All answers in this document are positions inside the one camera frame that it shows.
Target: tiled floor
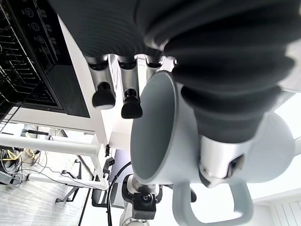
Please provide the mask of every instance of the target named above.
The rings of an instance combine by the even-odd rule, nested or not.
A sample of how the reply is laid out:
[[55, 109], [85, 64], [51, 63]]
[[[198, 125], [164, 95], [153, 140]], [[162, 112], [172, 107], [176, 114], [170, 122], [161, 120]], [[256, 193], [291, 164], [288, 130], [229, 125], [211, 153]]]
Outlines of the tiled floor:
[[[76, 155], [47, 152], [48, 163], [53, 171], [69, 170], [78, 174], [79, 164], [75, 163]], [[40, 164], [45, 165], [45, 152], [42, 152]], [[41, 166], [30, 167], [24, 164], [24, 169], [40, 171]], [[58, 176], [49, 169], [44, 174]], [[91, 179], [83, 167], [84, 179]], [[1, 226], [77, 226], [84, 206], [88, 189], [81, 188], [74, 202], [55, 203], [56, 198], [63, 198], [71, 187], [58, 184], [31, 182], [21, 184], [20, 188], [10, 190], [0, 186], [0, 225]]]

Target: wire rack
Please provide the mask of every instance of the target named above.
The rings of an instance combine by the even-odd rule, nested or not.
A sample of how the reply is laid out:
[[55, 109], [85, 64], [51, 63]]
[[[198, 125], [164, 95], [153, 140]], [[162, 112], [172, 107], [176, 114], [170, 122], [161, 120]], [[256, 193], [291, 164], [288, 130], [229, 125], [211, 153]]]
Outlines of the wire rack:
[[0, 133], [41, 83], [0, 5]]

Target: white wall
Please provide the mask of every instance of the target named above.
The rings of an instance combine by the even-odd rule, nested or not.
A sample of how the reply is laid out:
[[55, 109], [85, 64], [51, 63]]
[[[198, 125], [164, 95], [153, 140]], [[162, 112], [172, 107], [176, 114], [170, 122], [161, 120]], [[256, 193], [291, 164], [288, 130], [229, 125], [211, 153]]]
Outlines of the white wall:
[[274, 226], [271, 212], [268, 206], [254, 205], [252, 220], [243, 226]]

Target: cable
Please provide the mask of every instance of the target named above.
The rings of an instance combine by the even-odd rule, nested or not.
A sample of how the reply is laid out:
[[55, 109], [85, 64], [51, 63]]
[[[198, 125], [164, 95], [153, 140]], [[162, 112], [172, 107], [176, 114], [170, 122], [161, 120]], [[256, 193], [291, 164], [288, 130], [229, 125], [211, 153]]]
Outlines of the cable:
[[91, 185], [86, 185], [86, 184], [83, 184], [83, 183], [81, 183], [81, 182], [79, 182], [79, 181], [76, 181], [76, 180], [74, 180], [73, 178], [71, 178], [71, 177], [69, 177], [69, 176], [66, 176], [66, 175], [62, 174], [61, 172], [53, 171], [50, 167], [48, 167], [48, 166], [43, 166], [43, 165], [41, 165], [41, 164], [38, 163], [38, 162], [36, 162], [36, 164], [38, 164], [38, 165], [44, 167], [44, 168], [42, 169], [42, 171], [43, 171], [45, 168], [48, 168], [51, 172], [53, 172], [53, 173], [59, 173], [59, 174], [61, 174], [63, 177], [71, 179], [71, 180], [74, 181], [75, 183], [79, 183], [79, 184], [84, 185], [84, 186], [86, 186], [86, 187], [92, 187], [92, 188], [94, 188], [94, 189], [101, 190], [101, 189], [99, 189], [99, 188], [97, 188], [97, 187], [94, 187], [94, 186], [91, 186]]
[[0, 162], [1, 162], [1, 166], [3, 168], [3, 170], [6, 173], [11, 173], [11, 172], [15, 172], [17, 167], [19, 166], [19, 157], [20, 154], [15, 155], [14, 153], [12, 153], [9, 150], [0, 150]]
[[[33, 171], [33, 172], [39, 173], [37, 170], [34, 170], [34, 169], [24, 169], [24, 170], [27, 170], [27, 171]], [[49, 176], [47, 176], [47, 175], [44, 174], [44, 173], [41, 173], [41, 174], [44, 175], [44, 176], [46, 176], [46, 177], [49, 178], [50, 180], [55, 181], [55, 182], [57, 182], [57, 183], [59, 183], [59, 184], [62, 184], [62, 185], [68, 185], [68, 184], [59, 182], [59, 181], [57, 181], [57, 180], [54, 180], [54, 179], [50, 178]]]
[[43, 172], [43, 170], [47, 167], [47, 162], [48, 162], [47, 153], [46, 153], [46, 151], [44, 151], [44, 152], [45, 152], [45, 157], [46, 157], [46, 163], [45, 163], [45, 166], [43, 166], [43, 169], [40, 171], [40, 173]]
[[131, 165], [131, 162], [128, 162], [124, 167], [122, 167], [119, 172], [115, 175], [112, 183], [109, 186], [108, 194], [107, 194], [107, 213], [108, 213], [108, 226], [112, 226], [112, 216], [111, 216], [111, 204], [110, 204], [110, 195], [113, 185], [115, 184], [117, 178], [120, 176], [120, 174], [129, 166]]

